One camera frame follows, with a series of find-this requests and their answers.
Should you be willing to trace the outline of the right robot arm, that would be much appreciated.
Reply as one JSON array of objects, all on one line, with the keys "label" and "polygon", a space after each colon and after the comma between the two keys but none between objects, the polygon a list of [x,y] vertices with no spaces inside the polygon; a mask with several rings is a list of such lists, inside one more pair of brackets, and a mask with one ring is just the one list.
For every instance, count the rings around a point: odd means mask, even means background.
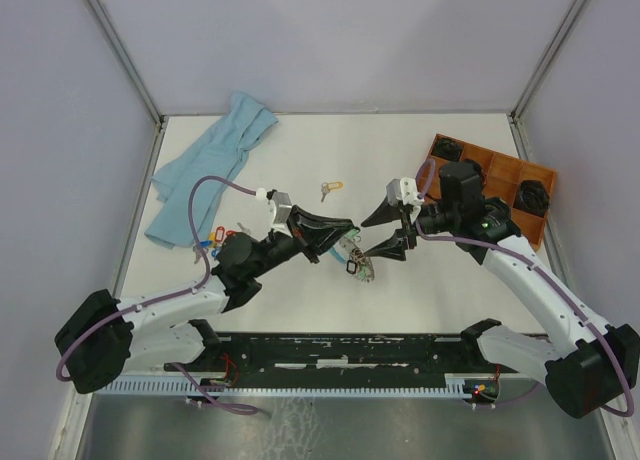
[{"label": "right robot arm", "polygon": [[463,366],[481,371],[492,363],[521,373],[545,386],[573,418],[596,409],[631,417],[638,333],[628,324],[613,326],[540,261],[512,220],[510,207],[498,197],[484,196],[473,164],[437,167],[427,159],[423,167],[429,177],[439,179],[439,199],[426,202],[428,188],[413,178],[392,180],[384,200],[362,225],[398,221],[401,226],[367,256],[403,261],[419,239],[455,244],[515,294],[546,337],[516,333],[493,319],[480,321],[461,334]]}]

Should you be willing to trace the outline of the large keyring with blue handle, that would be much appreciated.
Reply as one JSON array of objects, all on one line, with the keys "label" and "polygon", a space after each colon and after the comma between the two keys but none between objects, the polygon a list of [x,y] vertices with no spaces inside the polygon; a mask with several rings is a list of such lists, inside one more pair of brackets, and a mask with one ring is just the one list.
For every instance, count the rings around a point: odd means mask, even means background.
[{"label": "large keyring with blue handle", "polygon": [[363,283],[371,283],[375,280],[375,270],[372,260],[364,255],[359,246],[348,237],[348,234],[339,240],[329,253],[344,266],[345,272],[353,279]]}]

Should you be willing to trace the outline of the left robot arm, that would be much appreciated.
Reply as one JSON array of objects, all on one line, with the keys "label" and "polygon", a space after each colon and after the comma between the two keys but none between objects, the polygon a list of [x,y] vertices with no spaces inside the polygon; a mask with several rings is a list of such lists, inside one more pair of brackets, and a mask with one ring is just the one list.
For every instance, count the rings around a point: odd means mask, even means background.
[{"label": "left robot arm", "polygon": [[293,206],[282,231],[272,229],[262,240],[244,232],[228,236],[205,277],[177,290],[128,298],[106,289],[91,293],[54,337],[57,379],[88,394],[125,372],[167,363],[212,369],[221,346],[206,317],[246,305],[262,288],[259,277],[297,255],[317,263],[354,228],[349,219]]}]

